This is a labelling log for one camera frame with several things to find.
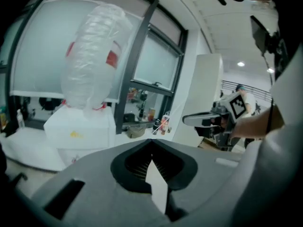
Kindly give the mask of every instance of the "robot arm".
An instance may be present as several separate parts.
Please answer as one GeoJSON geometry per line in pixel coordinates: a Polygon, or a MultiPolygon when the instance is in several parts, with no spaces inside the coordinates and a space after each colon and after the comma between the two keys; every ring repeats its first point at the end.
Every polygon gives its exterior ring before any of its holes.
{"type": "Polygon", "coordinates": [[[239,138],[230,139],[230,134],[237,121],[246,113],[243,97],[239,93],[233,93],[214,102],[209,112],[184,116],[183,123],[194,126],[199,136],[213,138],[218,147],[233,147],[239,138]],[[222,118],[227,121],[225,128],[221,127],[222,118]]]}

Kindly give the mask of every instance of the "ceiling light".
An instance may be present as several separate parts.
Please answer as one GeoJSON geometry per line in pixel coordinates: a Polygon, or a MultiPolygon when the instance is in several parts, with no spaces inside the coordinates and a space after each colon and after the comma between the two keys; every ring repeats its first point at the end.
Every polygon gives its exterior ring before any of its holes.
{"type": "Polygon", "coordinates": [[[272,68],[269,68],[268,70],[267,70],[267,72],[269,72],[269,73],[274,73],[275,72],[275,70],[274,69],[272,69],[272,68]]]}
{"type": "Polygon", "coordinates": [[[243,62],[240,61],[240,62],[238,63],[238,66],[241,66],[241,67],[242,67],[242,66],[245,66],[245,64],[244,64],[243,62]]]}

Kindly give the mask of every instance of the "black cable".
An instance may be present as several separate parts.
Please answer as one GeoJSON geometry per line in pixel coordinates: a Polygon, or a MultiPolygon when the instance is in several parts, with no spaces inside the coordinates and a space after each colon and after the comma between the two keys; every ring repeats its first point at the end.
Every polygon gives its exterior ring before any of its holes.
{"type": "MultiPolygon", "coordinates": [[[[267,62],[264,54],[262,54],[262,57],[265,60],[267,69],[269,70],[269,64],[268,64],[268,62],[267,62]]],[[[273,79],[272,79],[271,73],[269,73],[269,77],[270,77],[270,84],[271,84],[271,86],[273,86],[273,79]]],[[[274,99],[271,98],[271,106],[270,106],[270,112],[269,112],[269,117],[268,117],[268,122],[267,122],[266,134],[268,134],[270,132],[271,120],[272,120],[272,116],[273,116],[273,110],[274,110],[274,99]]]]}

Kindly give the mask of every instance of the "white cloth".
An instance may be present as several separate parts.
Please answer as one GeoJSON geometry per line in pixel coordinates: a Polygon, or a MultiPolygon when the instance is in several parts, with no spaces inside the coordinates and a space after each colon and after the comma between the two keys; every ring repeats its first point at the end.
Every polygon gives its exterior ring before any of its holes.
{"type": "Polygon", "coordinates": [[[255,112],[256,110],[256,99],[255,96],[252,93],[246,93],[246,96],[244,97],[245,104],[249,104],[251,107],[250,113],[247,113],[244,115],[245,118],[251,117],[251,115],[255,112]]]}

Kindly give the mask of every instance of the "white box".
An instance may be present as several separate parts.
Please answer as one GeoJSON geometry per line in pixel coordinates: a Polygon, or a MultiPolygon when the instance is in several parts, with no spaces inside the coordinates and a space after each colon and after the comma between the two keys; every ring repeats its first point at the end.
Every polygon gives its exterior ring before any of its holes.
{"type": "Polygon", "coordinates": [[[103,149],[115,146],[116,124],[110,107],[91,110],[61,107],[44,124],[47,141],[59,149],[103,149]]]}

